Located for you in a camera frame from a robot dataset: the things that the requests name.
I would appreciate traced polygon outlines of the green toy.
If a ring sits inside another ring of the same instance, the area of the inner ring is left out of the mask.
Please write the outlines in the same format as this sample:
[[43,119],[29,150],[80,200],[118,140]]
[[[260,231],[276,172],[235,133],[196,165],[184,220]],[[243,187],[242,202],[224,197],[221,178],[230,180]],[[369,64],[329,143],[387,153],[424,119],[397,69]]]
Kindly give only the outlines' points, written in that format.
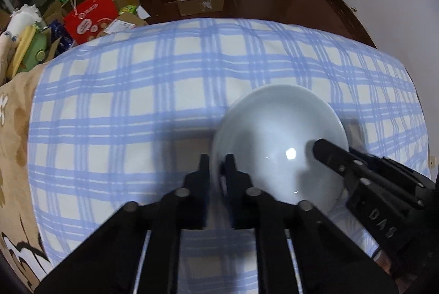
[[21,72],[28,72],[45,61],[47,37],[37,26],[27,26],[20,36],[20,43],[10,64],[10,76],[13,78]]

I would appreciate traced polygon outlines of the blue plaid cloth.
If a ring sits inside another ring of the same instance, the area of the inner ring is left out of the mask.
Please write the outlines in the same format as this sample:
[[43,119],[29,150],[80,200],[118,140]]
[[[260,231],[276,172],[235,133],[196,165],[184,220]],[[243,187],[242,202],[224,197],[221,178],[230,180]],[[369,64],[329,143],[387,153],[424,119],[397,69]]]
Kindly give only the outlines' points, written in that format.
[[210,160],[226,111],[253,90],[301,86],[339,117],[348,149],[430,179],[428,137],[403,64],[319,30],[196,18],[139,27],[51,61],[30,114],[33,209],[53,270],[38,293],[437,293],[438,264],[394,275],[346,206],[276,200],[236,230],[210,177],[206,227],[166,228],[161,199]]

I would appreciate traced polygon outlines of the plush toy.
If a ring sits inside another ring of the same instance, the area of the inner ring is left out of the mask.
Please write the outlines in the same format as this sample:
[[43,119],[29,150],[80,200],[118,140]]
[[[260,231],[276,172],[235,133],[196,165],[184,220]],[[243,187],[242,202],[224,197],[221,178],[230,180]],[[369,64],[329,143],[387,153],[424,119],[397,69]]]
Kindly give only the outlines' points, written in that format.
[[16,54],[27,31],[36,31],[36,24],[42,20],[40,11],[36,5],[25,4],[19,10],[12,13],[10,21],[4,32],[1,33],[1,84],[12,79],[18,68],[13,66],[13,56]]

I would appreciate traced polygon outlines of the red paper bag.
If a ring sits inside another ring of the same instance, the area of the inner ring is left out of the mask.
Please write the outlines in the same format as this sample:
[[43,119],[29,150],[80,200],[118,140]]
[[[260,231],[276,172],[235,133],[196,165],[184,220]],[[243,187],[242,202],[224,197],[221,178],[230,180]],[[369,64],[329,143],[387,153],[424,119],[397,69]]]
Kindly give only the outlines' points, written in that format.
[[71,11],[63,18],[68,34],[77,44],[97,38],[118,17],[113,0],[68,0]]

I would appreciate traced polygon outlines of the tan patterned blanket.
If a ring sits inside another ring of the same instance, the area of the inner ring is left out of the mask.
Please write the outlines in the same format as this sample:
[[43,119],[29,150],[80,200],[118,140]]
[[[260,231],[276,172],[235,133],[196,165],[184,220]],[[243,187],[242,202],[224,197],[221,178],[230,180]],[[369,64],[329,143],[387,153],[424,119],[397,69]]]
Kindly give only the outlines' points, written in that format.
[[27,140],[33,96],[45,65],[1,86],[1,257],[33,292],[51,271],[33,212]]

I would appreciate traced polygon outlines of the white bowl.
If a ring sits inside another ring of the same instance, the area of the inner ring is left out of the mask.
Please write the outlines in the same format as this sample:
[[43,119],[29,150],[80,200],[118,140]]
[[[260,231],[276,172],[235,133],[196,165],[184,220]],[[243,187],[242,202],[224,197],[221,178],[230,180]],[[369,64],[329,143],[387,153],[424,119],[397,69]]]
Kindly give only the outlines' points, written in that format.
[[237,170],[276,200],[313,203],[329,214],[344,188],[342,177],[313,156],[325,139],[347,150],[345,129],[327,102],[301,86],[272,84],[237,100],[216,130],[210,177],[219,183],[220,165],[233,154]]

